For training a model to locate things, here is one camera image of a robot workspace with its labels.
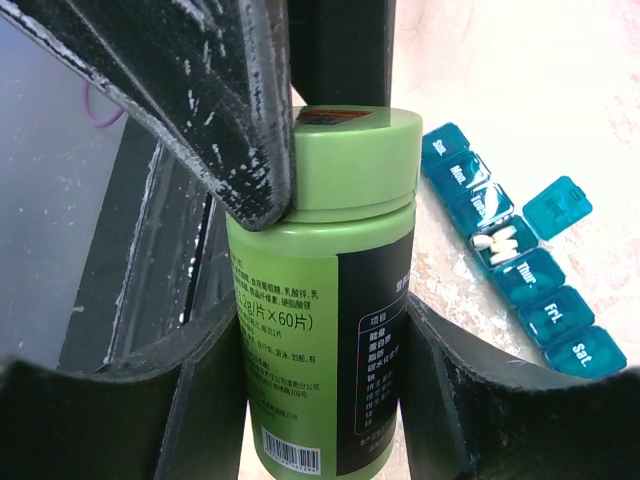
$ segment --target green bottle cap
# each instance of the green bottle cap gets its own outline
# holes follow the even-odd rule
[[[413,200],[422,119],[406,110],[309,106],[294,110],[297,210],[287,222],[383,215]]]

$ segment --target black label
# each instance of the black label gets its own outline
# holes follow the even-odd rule
[[[336,475],[366,467],[393,438],[413,231],[338,255]]]

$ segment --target marble surface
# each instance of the marble surface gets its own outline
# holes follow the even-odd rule
[[[395,37],[392,103],[420,113],[425,132],[457,123],[516,205],[561,175],[585,191],[593,213],[545,246],[640,365],[640,2],[398,0]],[[411,289],[540,361],[424,183]],[[246,432],[240,478],[271,478]],[[410,478],[401,425],[376,478]]]

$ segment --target gray surface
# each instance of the gray surface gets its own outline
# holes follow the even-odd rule
[[[0,18],[0,355],[55,367],[125,115],[95,129],[82,81]],[[94,115],[114,106],[92,92]]]

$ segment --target barcode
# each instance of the barcode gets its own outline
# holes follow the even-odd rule
[[[320,449],[285,442],[262,427],[264,453],[280,465],[296,472],[320,475]]]

